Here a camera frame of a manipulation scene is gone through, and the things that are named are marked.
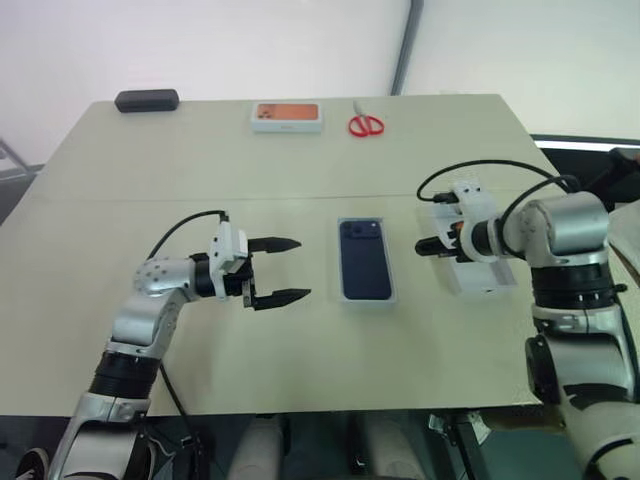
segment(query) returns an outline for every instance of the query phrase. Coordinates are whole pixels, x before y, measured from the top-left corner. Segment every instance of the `orange phone box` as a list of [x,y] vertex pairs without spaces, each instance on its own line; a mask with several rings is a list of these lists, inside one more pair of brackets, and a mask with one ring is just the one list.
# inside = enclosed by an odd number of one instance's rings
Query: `orange phone box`
[[253,105],[254,132],[320,132],[322,109],[319,103],[267,103]]

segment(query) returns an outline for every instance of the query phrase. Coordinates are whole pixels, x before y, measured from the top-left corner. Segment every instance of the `table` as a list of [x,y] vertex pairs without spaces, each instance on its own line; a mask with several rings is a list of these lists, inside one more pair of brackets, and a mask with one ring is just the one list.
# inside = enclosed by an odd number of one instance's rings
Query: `table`
[[[365,98],[384,135],[346,133],[352,99],[323,99],[322,134],[254,134],[252,102],[183,102],[167,113],[122,115],[93,104],[0,229],[0,414],[70,415],[92,379],[132,274],[175,221],[224,208],[251,236],[302,248],[255,257],[259,294],[312,288],[286,308],[254,312],[241,301],[187,305],[165,357],[193,414],[531,403],[524,340],[534,333],[529,270],[495,296],[459,298],[418,257],[418,183],[476,158],[552,167],[495,95]],[[498,202],[539,179],[508,167],[476,176]],[[336,220],[384,218],[398,292],[395,306],[340,302]],[[205,251],[213,220],[198,220],[163,252]],[[617,258],[618,282],[632,285]],[[638,336],[640,296],[623,295]],[[162,381],[153,415],[176,413]]]

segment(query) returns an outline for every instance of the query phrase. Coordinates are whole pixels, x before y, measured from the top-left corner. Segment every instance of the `white wall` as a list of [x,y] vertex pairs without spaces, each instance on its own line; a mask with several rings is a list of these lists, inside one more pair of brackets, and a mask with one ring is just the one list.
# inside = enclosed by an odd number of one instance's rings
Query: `white wall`
[[120,90],[182,99],[385,95],[408,0],[1,0],[0,136],[46,162]]
[[458,92],[531,133],[640,139],[640,1],[425,0],[405,93]]
[[[388,93],[409,0],[0,0],[0,137],[48,160],[118,91]],[[405,94],[497,92],[532,133],[640,138],[640,0],[425,0]]]

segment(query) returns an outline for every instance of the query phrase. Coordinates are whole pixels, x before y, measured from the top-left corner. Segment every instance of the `black cable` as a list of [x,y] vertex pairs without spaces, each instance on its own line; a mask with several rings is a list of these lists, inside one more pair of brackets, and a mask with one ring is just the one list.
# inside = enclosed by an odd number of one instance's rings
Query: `black cable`
[[160,247],[162,247],[162,245],[164,245],[164,243],[169,239],[169,237],[173,235],[173,233],[177,229],[179,229],[181,226],[183,226],[185,223],[190,222],[191,220],[195,220],[196,218],[206,217],[208,215],[218,215],[220,217],[221,222],[229,220],[229,215],[227,215],[227,212],[225,212],[224,210],[205,210],[204,212],[198,212],[198,213],[194,213],[193,215],[189,215],[188,217],[185,217],[182,220],[180,220],[169,230],[167,230],[167,233],[165,233],[160,238],[160,240],[158,240],[158,243],[156,243],[155,246],[151,249],[151,252],[147,256],[147,260],[149,260],[152,257],[155,257],[156,254],[158,253],[158,250],[160,250]]
[[553,183],[558,185],[560,188],[562,188],[565,191],[566,191],[566,189],[569,189],[570,192],[567,192],[567,193],[573,193],[573,192],[580,191],[580,181],[575,176],[573,176],[573,175],[558,175],[556,177],[547,178],[545,181],[534,185],[529,190],[525,191],[522,195],[520,195],[518,198],[516,198],[513,202],[511,202],[511,204],[503,212],[502,216],[500,217],[500,220],[498,221],[498,225],[497,225],[498,226],[498,231],[497,231],[498,240],[500,242],[500,245],[502,245],[502,248],[507,253],[510,253],[514,257],[517,257],[517,258],[520,258],[520,259],[524,260],[524,255],[522,254],[522,252],[516,252],[515,250],[513,250],[509,245],[507,245],[507,242],[504,239],[504,227],[507,224],[507,220],[509,218],[509,215],[511,215],[511,213],[518,207],[518,205],[520,205],[532,193],[535,193],[538,190],[541,190],[542,188],[546,187],[547,185],[551,185]]
[[[182,227],[185,223],[188,223],[191,220],[195,220],[196,218],[206,217],[209,215],[218,215],[220,217],[221,222],[229,220],[229,216],[227,215],[227,212],[225,212],[224,210],[205,210],[203,212],[198,212],[198,213],[194,213],[193,215],[189,215],[188,217],[185,217],[182,220],[180,220],[169,230],[167,230],[167,232],[160,238],[160,240],[158,240],[155,246],[151,249],[151,252],[149,252],[149,255],[147,256],[147,260],[155,257],[158,251],[160,250],[160,248],[162,247],[162,245],[164,245],[165,242],[169,239],[169,237],[176,230]],[[164,383],[167,386],[167,391],[171,396],[171,400],[173,400],[173,403],[178,409],[178,412],[180,413],[180,418],[182,418],[182,422],[184,423],[184,426],[187,429],[187,432],[191,437],[191,440],[193,441],[193,448],[195,453],[194,473],[195,473],[196,479],[200,480],[200,458],[204,453],[202,442],[200,441],[200,437],[196,429],[193,427],[193,424],[191,423],[191,420],[189,419],[187,412],[182,406],[182,402],[180,401],[180,398],[178,397],[178,394],[176,393],[175,388],[173,388],[173,384],[171,383],[171,380],[169,380],[169,375],[167,375],[167,371],[164,367],[164,363],[162,362],[160,362],[160,375],[162,375],[162,379],[164,380]]]
[[[447,172],[451,172],[452,170],[457,170],[459,168],[471,167],[473,165],[509,165],[511,167],[524,168],[525,170],[535,172],[547,179],[554,178],[553,174],[547,172],[546,170],[543,170],[542,168],[538,168],[534,165],[529,165],[528,163],[517,162],[515,160],[493,160],[493,159],[470,160],[468,162],[461,162],[461,163],[449,165],[448,167],[438,170],[434,174],[430,175],[429,177],[427,177],[427,179],[424,182],[420,184],[416,192],[416,196],[418,197],[419,200],[422,200],[423,202],[433,202],[434,201],[433,198],[422,196],[422,190],[424,190],[424,187],[426,187],[431,181],[433,181],[440,175],[443,175]],[[560,188],[562,188],[565,192],[569,193],[569,190],[565,188],[564,185],[560,185]]]

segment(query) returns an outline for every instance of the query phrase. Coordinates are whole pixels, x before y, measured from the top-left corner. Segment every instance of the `smartphone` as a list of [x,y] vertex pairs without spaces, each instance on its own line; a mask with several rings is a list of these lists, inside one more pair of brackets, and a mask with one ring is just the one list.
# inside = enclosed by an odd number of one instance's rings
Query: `smartphone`
[[380,219],[341,219],[338,230],[345,299],[390,301],[393,289]]

